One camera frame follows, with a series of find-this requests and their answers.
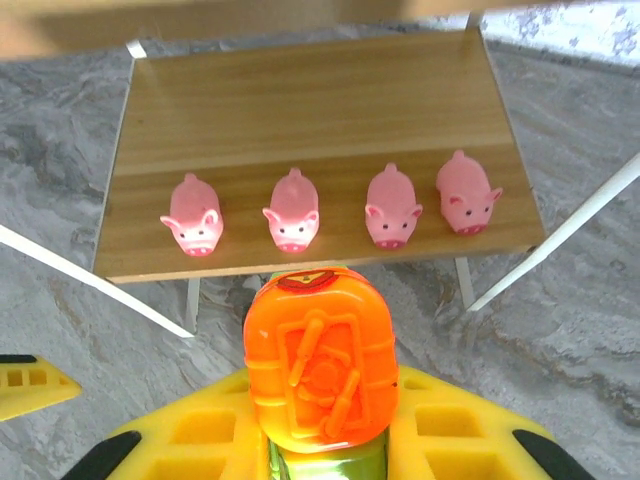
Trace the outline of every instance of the wood grain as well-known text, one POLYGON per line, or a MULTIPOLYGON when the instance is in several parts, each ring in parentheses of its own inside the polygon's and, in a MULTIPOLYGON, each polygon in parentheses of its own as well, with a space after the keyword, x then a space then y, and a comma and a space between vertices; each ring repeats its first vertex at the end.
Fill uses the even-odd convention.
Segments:
POLYGON ((0 59, 166 41, 415 21, 549 0, 0 0, 0 59), (16 42, 21 32, 32 42, 16 42))
POLYGON ((543 238, 479 33, 402 35, 137 62, 95 272, 168 280, 517 252, 543 238), (474 237, 439 214, 436 174, 456 148, 505 189, 474 237), (424 205, 396 252, 373 246, 364 224, 369 181, 389 161, 424 205), (261 209, 292 166, 315 183, 321 221, 309 249, 287 255, 261 209), (187 171, 216 189, 225 220, 216 251, 200 259, 159 221, 187 171))

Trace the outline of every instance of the toy pig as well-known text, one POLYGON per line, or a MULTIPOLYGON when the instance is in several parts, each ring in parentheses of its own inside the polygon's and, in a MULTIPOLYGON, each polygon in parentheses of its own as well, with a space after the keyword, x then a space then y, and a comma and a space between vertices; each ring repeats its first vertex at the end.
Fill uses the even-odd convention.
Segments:
POLYGON ((304 251, 318 233, 318 192, 311 180, 299 169, 276 183, 271 206, 262 213, 269 220, 269 231, 276 246, 283 252, 304 251))
POLYGON ((171 229, 180 248, 192 257, 204 257, 216 248, 224 224, 216 191, 187 173, 171 194, 169 216, 160 221, 171 229))
POLYGON ((369 235, 380 248, 403 247, 416 229, 422 205, 416 203, 413 183, 394 163, 371 180, 365 213, 369 235))
POLYGON ((502 188, 491 190, 482 166, 462 150, 456 150, 440 169, 436 188, 440 191, 442 216, 461 235, 474 235, 487 228, 493 204, 502 195, 502 188))

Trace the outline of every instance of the marble floor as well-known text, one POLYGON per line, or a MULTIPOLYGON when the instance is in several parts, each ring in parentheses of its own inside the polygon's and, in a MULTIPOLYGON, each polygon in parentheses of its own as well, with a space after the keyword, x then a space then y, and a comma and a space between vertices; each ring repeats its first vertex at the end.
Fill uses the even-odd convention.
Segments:
MULTIPOLYGON (((389 34, 319 32, 314 40, 389 34)), ((149 45, 152 54, 301 41, 149 45)), ((549 230, 640 150, 640 76, 490 46, 549 230)), ((127 88, 124 50, 0 65, 0 224, 89 265, 127 88)), ((399 360, 530 417, 600 480, 640 479, 640 183, 476 314, 453 261, 358 268, 394 318, 399 360)), ((478 290, 520 257, 471 262, 478 290)), ((180 340, 95 290, 0 247, 0 352, 38 353, 84 387, 0 424, 0 478, 60 478, 119 425, 243 365, 258 277, 204 282, 199 332, 180 340)), ((167 315, 183 282, 135 285, 167 315)))

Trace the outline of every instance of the orange toy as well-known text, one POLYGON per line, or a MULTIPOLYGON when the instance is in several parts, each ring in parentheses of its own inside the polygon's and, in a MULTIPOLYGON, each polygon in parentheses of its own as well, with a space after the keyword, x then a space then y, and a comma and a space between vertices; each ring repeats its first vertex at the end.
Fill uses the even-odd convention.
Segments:
POLYGON ((334 267, 273 278, 244 326, 265 434, 297 453, 374 439, 398 403, 394 342, 389 309, 361 275, 334 267))

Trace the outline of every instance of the yellow plastic base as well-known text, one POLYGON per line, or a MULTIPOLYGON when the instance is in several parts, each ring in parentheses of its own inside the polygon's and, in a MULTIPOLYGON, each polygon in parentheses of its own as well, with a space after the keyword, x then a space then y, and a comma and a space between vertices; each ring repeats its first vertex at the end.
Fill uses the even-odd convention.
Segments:
MULTIPOLYGON (((539 425, 413 368, 400 368, 398 386, 388 480, 548 480, 512 435, 526 429, 552 439, 539 425)), ((248 387, 240 370, 119 428, 113 436, 136 430, 142 440, 109 480, 270 480, 268 441, 248 387)), ((296 472, 307 460, 322 462, 322 454, 283 457, 296 472)))
POLYGON ((0 356, 0 421, 64 402, 82 387, 44 358, 0 356))

